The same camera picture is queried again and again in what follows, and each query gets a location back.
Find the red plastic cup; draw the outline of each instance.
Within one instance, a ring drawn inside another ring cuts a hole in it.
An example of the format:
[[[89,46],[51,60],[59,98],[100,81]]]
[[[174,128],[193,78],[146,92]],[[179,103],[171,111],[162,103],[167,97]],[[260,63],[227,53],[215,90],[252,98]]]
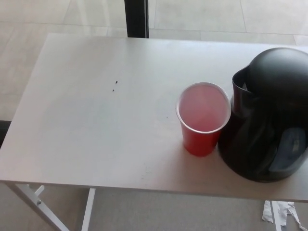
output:
[[[212,83],[193,84],[181,94],[176,110],[186,150],[196,156],[210,154],[231,115],[226,92]]]

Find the white paper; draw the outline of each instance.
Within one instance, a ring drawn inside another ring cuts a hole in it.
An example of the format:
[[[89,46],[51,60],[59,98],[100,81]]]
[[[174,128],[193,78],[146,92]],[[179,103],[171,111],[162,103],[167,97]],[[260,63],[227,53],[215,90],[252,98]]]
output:
[[[294,217],[295,221],[298,224],[298,227],[302,231],[308,231],[304,227],[301,226],[296,210],[295,210],[295,205],[294,202],[285,202],[285,201],[277,201],[278,205],[278,213],[279,213],[279,219],[280,219],[280,225],[286,226],[287,225],[287,215],[291,215]],[[271,207],[270,207],[270,202],[265,201],[264,203],[264,209],[263,209],[263,216],[262,219],[264,221],[269,221],[273,223],[273,217],[271,213]]]

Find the floor tile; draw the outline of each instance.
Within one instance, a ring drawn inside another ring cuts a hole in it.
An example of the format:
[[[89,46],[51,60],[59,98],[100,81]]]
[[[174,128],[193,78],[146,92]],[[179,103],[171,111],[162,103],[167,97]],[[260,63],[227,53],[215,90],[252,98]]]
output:
[[[48,33],[103,35],[106,27],[16,24],[0,56],[0,93],[22,94]]]
[[[107,27],[104,26],[76,26],[76,25],[62,25],[57,33],[106,36]]]
[[[245,42],[295,45],[292,35],[260,34],[260,33],[232,33],[232,32],[204,32],[201,40],[219,42]]]
[[[245,32],[240,0],[157,0],[155,28]]]
[[[241,0],[247,32],[308,34],[307,0]]]
[[[71,0],[65,24],[125,27],[123,0]]]
[[[21,95],[0,94],[0,120],[12,120]]]
[[[9,41],[13,30],[13,25],[9,23],[0,23],[0,55]]]
[[[0,21],[62,23],[70,0],[0,0]]]
[[[122,27],[109,27],[107,36],[127,38],[127,30]]]
[[[150,29],[151,39],[200,40],[200,31]]]
[[[308,36],[294,35],[295,42],[298,46],[308,46]]]

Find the floor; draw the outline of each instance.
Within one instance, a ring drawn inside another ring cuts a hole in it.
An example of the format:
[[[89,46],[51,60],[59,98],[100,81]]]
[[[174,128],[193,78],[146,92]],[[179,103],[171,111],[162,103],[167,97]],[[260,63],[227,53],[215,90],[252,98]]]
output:
[[[46,35],[126,36],[123,0],[0,0],[0,119],[11,120]],[[308,0],[149,0],[150,37],[308,45]],[[87,190],[46,187],[42,199],[78,230]],[[270,231],[262,201],[98,190],[90,231]],[[296,204],[308,227],[306,204]],[[1,231],[49,231],[0,184]],[[288,231],[296,230],[290,219]]]

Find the electric kettle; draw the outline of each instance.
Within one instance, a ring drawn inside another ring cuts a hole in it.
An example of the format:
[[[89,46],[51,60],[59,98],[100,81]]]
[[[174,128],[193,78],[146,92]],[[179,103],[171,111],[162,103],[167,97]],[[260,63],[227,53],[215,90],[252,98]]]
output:
[[[266,50],[232,83],[232,113],[218,140],[222,159],[254,181],[290,176],[308,154],[308,54]]]

